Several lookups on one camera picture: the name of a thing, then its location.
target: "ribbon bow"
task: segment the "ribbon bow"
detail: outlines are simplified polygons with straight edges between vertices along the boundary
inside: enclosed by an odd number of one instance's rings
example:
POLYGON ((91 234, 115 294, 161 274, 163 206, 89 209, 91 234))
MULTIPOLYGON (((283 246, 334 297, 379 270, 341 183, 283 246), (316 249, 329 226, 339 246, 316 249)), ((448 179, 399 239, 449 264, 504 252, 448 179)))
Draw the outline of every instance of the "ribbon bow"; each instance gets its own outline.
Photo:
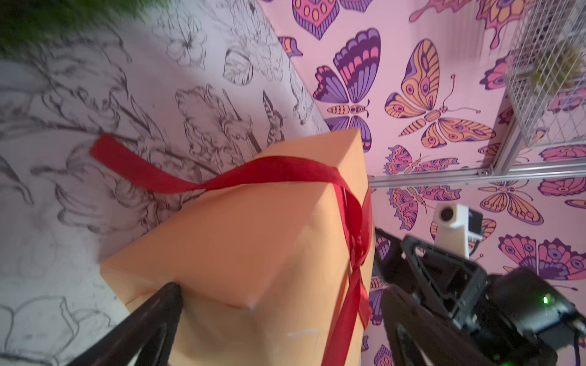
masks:
POLYGON ((337 168, 314 160, 290 156, 267 156, 252 160, 203 184, 195 184, 169 175, 143 160, 111 135, 101 136, 90 155, 136 186, 158 193, 182 193, 191 190, 217 190, 241 184, 276 182, 332 183, 338 197, 340 217, 350 254, 352 273, 348 291, 322 359, 322 366, 342 366, 346 362, 356 315, 364 328, 372 309, 368 291, 362 282, 360 266, 368 255, 372 237, 372 201, 367 190, 362 206, 352 194, 337 168))

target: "purple butterfly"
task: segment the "purple butterfly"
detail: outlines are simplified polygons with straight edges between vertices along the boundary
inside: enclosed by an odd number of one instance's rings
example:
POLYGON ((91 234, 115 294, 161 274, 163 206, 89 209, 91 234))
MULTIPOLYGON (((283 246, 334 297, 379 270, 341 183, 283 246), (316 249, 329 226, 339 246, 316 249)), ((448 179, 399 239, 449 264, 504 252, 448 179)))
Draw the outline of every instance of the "purple butterfly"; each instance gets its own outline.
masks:
POLYGON ((390 244, 389 241, 381 236, 376 236, 376 243, 374 243, 376 254, 379 255, 381 261, 389 254, 390 244))
POLYGON ((370 279, 368 303, 373 310, 371 321, 375 326, 379 326, 383 322, 383 311, 380 308, 380 300, 383 297, 385 288, 387 288, 387 284, 382 278, 375 276, 370 279))
POLYGON ((368 336, 362 337, 362 347, 360 348, 361 352, 368 350, 368 336))
POLYGON ((358 104, 370 91, 380 61, 379 31, 370 28, 358 32, 356 37, 346 42, 346 46, 336 54, 333 63, 344 80, 346 88, 327 65, 317 68, 315 78, 318 88, 314 91, 314 98, 325 103, 336 103, 328 108, 328 112, 336 117, 326 118, 331 131, 358 127, 362 136, 362 147, 365 152, 370 150, 372 136, 370 129, 359 113, 366 111, 366 106, 358 104))

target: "gift box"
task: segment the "gift box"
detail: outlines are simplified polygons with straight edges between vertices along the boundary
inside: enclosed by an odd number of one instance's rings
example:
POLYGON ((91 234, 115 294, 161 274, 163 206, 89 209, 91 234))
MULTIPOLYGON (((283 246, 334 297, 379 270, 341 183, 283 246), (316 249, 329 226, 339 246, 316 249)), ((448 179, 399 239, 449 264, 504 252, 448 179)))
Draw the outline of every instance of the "gift box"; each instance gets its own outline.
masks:
MULTIPOLYGON (((335 167, 361 203, 370 197, 357 129, 279 143, 256 159, 268 156, 335 167)), ((374 239, 370 227, 368 255, 364 251, 362 267, 353 269, 357 254, 349 243, 356 238, 349 239, 352 225, 344 225, 352 217, 344 217, 343 198, 339 187, 324 182, 207 191, 108 258, 101 275, 130 311, 164 284, 181 285, 173 366, 344 364, 335 356, 322 363, 327 347, 331 354, 347 348, 345 364, 355 366, 367 319, 364 311, 343 307, 356 308, 359 295, 363 304, 367 289, 350 293, 358 287, 349 278, 358 274, 369 285, 374 239), (336 336, 348 314, 354 324, 349 345, 336 336)), ((365 218, 365 225, 372 221, 365 218)))

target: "pink butterfly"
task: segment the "pink butterfly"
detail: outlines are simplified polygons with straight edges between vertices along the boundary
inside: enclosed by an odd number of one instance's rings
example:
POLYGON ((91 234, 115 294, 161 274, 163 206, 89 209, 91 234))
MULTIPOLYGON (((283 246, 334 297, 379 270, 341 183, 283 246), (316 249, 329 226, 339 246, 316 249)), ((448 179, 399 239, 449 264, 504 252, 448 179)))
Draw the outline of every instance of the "pink butterfly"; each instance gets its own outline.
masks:
POLYGON ((586 177, 544 179, 537 189, 544 196, 573 196, 586 191, 586 177))
MULTIPOLYGON (((457 12, 469 2, 472 0, 429 0, 426 6, 411 14, 409 22, 417 21, 421 14, 428 9, 434 8, 438 13, 446 9, 457 12)), ((500 43, 500 31, 508 23, 521 19, 532 2, 533 0, 479 0, 476 20, 485 21, 485 30, 495 30, 495 35, 490 43, 491 50, 497 48, 500 43)))
POLYGON ((567 145, 548 148, 539 153, 543 160, 586 158, 586 145, 567 145))
POLYGON ((427 212, 425 200, 454 201, 460 198, 461 189, 449 186, 391 188, 387 194, 389 202, 397 209, 395 217, 401 220, 401 229, 411 230, 417 220, 419 205, 427 212))
POLYGON ((389 150, 391 152, 387 156, 389 162, 384 165, 384 172, 388 175, 395 175, 401 172, 405 174, 432 172, 434 170, 444 170, 452 164, 458 164, 458 158, 434 159, 422 163, 421 154, 419 154, 419 159, 413 161, 409 151, 401 145, 395 145, 389 150))
MULTIPOLYGON (((576 280, 586 278, 586 253, 578 254, 558 238, 545 240, 537 246, 536 240, 505 235, 499 238, 499 249, 520 267, 526 267, 543 279, 576 280)), ((507 271, 514 268, 504 266, 507 271)))
POLYGON ((557 94, 549 107, 547 107, 547 110, 553 113, 567 112, 573 111, 583 104, 586 104, 586 81, 581 80, 571 91, 563 91, 557 94))
POLYGON ((484 79, 480 81, 484 85, 484 89, 492 90, 504 88, 505 85, 505 71, 507 69, 507 62, 509 61, 509 55, 498 59, 495 66, 484 73, 484 79))

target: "floral sketch wallpaper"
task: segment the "floral sketch wallpaper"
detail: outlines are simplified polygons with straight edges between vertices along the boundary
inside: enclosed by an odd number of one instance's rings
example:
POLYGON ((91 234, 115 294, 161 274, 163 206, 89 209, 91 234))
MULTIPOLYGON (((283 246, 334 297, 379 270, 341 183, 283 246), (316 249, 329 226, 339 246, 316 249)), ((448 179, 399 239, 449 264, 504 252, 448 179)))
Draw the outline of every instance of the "floral sketch wallpaper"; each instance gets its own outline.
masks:
POLYGON ((329 130, 292 46, 253 0, 174 1, 0 60, 0 365, 65 365, 113 328, 97 263, 197 197, 121 179, 96 137, 203 182, 329 130))

